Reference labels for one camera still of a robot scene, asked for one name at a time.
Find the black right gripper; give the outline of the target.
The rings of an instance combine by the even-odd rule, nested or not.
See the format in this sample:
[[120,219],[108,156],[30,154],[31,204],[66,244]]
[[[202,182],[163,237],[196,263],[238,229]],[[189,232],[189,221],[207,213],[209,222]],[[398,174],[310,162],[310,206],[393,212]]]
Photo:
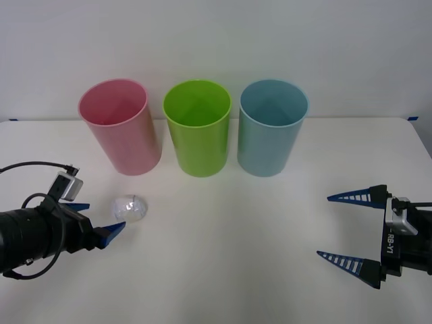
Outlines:
[[[387,186],[381,184],[367,189],[334,194],[328,196],[327,200],[385,209],[388,198]],[[408,210],[408,216],[414,217],[409,222],[418,230],[415,236],[398,235],[383,222],[381,263],[320,250],[317,254],[377,290],[381,288],[382,277],[386,275],[400,277],[403,268],[416,269],[431,275],[431,211],[412,208]]]

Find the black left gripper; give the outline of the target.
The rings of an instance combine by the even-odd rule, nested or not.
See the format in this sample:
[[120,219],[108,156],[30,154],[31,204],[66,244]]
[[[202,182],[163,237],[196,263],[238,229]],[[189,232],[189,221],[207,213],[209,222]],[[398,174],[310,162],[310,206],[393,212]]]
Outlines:
[[[65,215],[65,242],[61,251],[70,254],[82,249],[105,249],[125,228],[126,222],[115,223],[104,227],[92,227],[90,219],[80,212],[88,210],[88,203],[60,203],[59,206]],[[61,219],[57,210],[47,218],[49,228],[49,245],[47,254],[55,254],[61,243]]]

